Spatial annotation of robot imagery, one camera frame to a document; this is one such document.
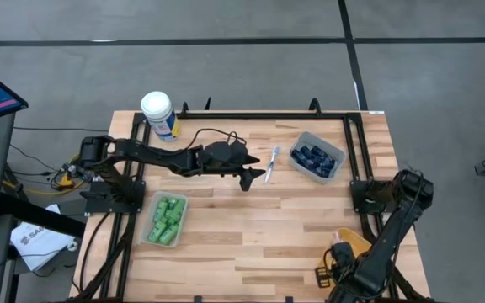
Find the white container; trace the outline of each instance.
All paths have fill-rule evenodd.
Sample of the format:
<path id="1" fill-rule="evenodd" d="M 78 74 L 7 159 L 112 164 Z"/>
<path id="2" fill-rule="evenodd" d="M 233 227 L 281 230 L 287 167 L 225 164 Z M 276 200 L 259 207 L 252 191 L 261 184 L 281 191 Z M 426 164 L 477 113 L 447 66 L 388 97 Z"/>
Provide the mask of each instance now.
<path id="1" fill-rule="evenodd" d="M 162 198 L 168 198 L 168 199 L 183 199 L 184 200 L 184 208 L 183 208 L 183 214 L 181 215 L 181 220 L 179 222 L 179 230 L 177 231 L 177 236 L 173 239 L 170 245 L 163 245 L 161 243 L 155 243 L 149 241 L 149 234 L 152 231 L 152 228 L 154 227 L 154 223 L 152 219 L 155 216 L 155 211 L 157 211 L 157 206 L 158 203 Z M 143 226 L 143 231 L 141 232 L 141 243 L 146 243 L 146 244 L 153 244 L 153 245 L 158 245 L 161 247 L 169 247 L 173 248 L 176 247 L 177 244 L 179 244 L 179 239 L 181 238 L 181 233 L 183 231 L 183 225 L 184 225 L 184 218 L 186 217 L 186 210 L 189 208 L 189 200 L 186 198 L 186 196 L 182 194 L 172 194 L 169 192 L 163 192 L 163 191 L 156 191 L 151 198 L 151 206 L 149 207 L 149 214 L 147 214 L 147 222 L 145 223 L 145 226 Z"/>
<path id="2" fill-rule="evenodd" d="M 168 95 L 151 92 L 141 100 L 141 110 L 162 141 L 174 141 L 179 136 L 179 120 Z"/>

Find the gray floor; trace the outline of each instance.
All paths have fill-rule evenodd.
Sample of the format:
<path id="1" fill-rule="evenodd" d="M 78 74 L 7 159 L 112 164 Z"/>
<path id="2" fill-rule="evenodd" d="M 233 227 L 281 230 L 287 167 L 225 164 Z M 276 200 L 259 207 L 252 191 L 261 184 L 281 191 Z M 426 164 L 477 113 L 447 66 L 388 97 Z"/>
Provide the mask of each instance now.
<path id="1" fill-rule="evenodd" d="M 485 1 L 348 0 L 355 37 L 485 36 Z M 342 36 L 326 0 L 0 0 L 0 40 Z M 357 45 L 369 108 L 385 110 L 400 165 L 433 180 L 434 205 L 417 224 L 432 296 L 485 302 L 485 44 Z M 200 109 L 357 109 L 344 45 L 0 47 L 0 79 L 29 101 L 16 125 L 107 128 L 160 89 Z M 49 164 L 77 152 L 85 133 L 13 134 Z M 19 171 L 42 167 L 11 151 Z M 31 184 L 42 189 L 43 185 Z M 75 194 L 46 199 L 79 212 Z M 50 278 L 22 276 L 18 302 L 63 300 L 75 262 Z"/>

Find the white jar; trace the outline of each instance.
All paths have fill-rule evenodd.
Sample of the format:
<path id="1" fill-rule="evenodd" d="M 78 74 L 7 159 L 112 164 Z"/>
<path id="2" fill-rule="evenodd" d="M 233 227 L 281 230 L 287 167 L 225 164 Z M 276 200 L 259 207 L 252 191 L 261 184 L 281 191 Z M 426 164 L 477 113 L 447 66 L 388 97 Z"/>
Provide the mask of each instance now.
<path id="1" fill-rule="evenodd" d="M 162 141 L 174 141 L 179 136 L 179 120 L 168 95 L 151 92 L 141 100 L 141 110 Z"/>

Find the wooden tabletop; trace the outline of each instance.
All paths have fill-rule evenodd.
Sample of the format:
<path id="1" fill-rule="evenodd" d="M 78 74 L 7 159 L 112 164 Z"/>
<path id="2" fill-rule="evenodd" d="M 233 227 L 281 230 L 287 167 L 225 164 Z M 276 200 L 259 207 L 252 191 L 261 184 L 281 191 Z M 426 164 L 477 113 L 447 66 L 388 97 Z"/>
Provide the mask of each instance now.
<path id="1" fill-rule="evenodd" d="M 129 137 L 135 112 L 114 113 L 109 133 Z M 371 165 L 376 178 L 391 179 L 397 161 L 384 114 L 362 113 Z M 128 301 L 318 301 L 329 290 L 317 287 L 313 269 L 333 238 L 333 231 L 348 227 L 360 232 L 358 215 L 349 193 L 352 179 L 346 161 L 337 178 L 327 185 L 313 182 L 288 165 L 288 152 L 296 138 L 307 130 L 343 150 L 347 155 L 341 120 L 181 120 L 182 135 L 163 143 L 152 134 L 150 145 L 179 149 L 189 144 L 201 128 L 236 131 L 248 142 L 249 154 L 261 159 L 255 168 L 265 169 L 275 146 L 280 147 L 269 183 L 254 180 L 248 192 L 238 178 L 202 176 L 182 178 L 165 168 L 146 166 L 147 194 L 144 210 L 137 217 L 131 265 L 125 290 Z M 352 125 L 359 170 L 364 176 L 357 133 Z M 195 144 L 207 145 L 226 137 L 202 132 Z M 141 233 L 155 190 L 185 194 L 189 209 L 183 235 L 176 248 L 141 244 Z M 88 219 L 78 259 L 103 215 Z M 113 215 L 93 240 L 85 273 L 87 283 L 106 258 Z M 422 295 L 429 295 L 413 229 L 402 242 L 397 267 Z M 80 266 L 74 280 L 78 282 Z M 119 263 L 112 274 L 110 295 L 115 295 Z"/>

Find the yellow cable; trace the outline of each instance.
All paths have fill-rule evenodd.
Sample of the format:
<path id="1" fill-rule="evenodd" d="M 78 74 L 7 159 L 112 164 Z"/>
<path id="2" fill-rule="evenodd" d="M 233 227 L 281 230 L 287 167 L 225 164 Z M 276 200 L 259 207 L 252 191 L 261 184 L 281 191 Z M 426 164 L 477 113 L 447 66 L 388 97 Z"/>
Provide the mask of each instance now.
<path id="1" fill-rule="evenodd" d="M 16 189 L 16 185 L 12 184 L 12 183 L 9 183 L 5 180 L 2 181 L 3 184 L 9 186 L 10 188 L 13 188 L 13 189 Z M 25 192 L 28 192 L 28 193 L 32 193 L 32 194 L 42 194 L 42 195 L 62 195 L 62 194 L 68 194 L 70 192 L 72 192 L 73 190 L 79 188 L 80 186 L 82 186 L 85 182 L 82 181 L 80 182 L 78 185 L 76 185 L 75 187 L 71 188 L 71 189 L 67 189 L 67 190 L 63 190 L 61 192 L 55 192 L 55 193 L 51 193 L 51 192 L 43 192 L 43 191 L 39 191 L 39 190 L 35 190 L 35 189 L 24 189 Z"/>

